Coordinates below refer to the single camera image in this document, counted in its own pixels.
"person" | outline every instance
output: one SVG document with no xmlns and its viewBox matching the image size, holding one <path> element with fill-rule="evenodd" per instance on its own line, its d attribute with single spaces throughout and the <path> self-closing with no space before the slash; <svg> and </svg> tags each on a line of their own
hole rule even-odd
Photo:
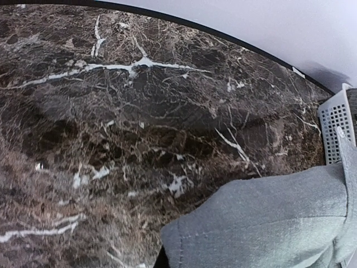
<svg viewBox="0 0 357 268">
<path fill-rule="evenodd" d="M 341 161 L 234 180 L 164 226 L 154 268 L 341 268 L 357 248 L 357 149 L 338 127 Z"/>
</svg>

